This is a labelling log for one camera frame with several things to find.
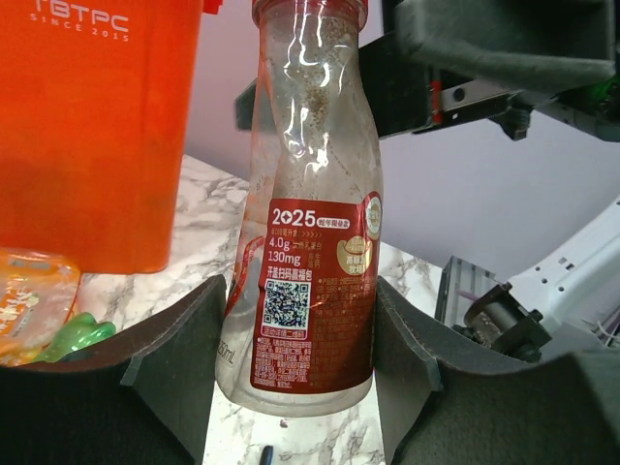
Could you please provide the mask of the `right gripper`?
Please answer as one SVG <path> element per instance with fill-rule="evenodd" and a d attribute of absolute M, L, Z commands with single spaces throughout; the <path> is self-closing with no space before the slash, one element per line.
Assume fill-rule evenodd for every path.
<path fill-rule="evenodd" d="M 619 141 L 611 1 L 386 1 L 383 34 L 359 52 L 378 134 L 489 120 L 527 137 L 537 111 Z"/>

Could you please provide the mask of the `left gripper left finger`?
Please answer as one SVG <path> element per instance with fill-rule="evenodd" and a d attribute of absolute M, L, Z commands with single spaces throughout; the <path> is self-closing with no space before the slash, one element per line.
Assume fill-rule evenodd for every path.
<path fill-rule="evenodd" d="M 213 276 L 57 362 L 2 368 L 2 463 L 202 463 L 225 303 Z"/>

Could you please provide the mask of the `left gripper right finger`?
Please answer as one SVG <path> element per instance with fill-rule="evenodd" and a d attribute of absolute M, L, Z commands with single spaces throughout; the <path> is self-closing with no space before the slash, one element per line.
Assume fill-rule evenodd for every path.
<path fill-rule="evenodd" d="M 377 287 L 375 381 L 389 464 L 615 464 L 619 354 L 531 364 L 476 344 Z"/>

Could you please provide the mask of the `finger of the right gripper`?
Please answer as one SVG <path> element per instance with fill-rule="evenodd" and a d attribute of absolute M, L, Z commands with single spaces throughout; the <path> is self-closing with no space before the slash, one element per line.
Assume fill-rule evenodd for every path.
<path fill-rule="evenodd" d="M 250 130 L 253 124 L 256 81 L 253 80 L 234 100 L 235 126 L 237 130 Z"/>

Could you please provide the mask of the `green sprite bottle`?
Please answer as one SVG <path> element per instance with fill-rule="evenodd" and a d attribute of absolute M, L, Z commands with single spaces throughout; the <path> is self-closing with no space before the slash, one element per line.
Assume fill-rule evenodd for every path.
<path fill-rule="evenodd" d="M 115 333 L 114 323 L 98 323 L 91 313 L 80 313 L 56 332 L 50 344 L 34 358 L 34 361 L 59 361 L 64 356 L 102 342 Z"/>

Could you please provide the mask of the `large crushed orange bottle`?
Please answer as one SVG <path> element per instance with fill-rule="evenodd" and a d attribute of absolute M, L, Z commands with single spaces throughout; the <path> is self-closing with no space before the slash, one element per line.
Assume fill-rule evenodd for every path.
<path fill-rule="evenodd" d="M 64 256 L 1 250 L 1 364 L 32 362 L 73 316 L 81 280 Z"/>

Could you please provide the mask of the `small red label bottle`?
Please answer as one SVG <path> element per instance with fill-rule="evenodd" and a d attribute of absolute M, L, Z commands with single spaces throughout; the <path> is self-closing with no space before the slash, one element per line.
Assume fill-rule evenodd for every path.
<path fill-rule="evenodd" d="M 363 1 L 256 1 L 251 176 L 216 381 L 271 416 L 346 410 L 372 384 L 383 171 Z"/>

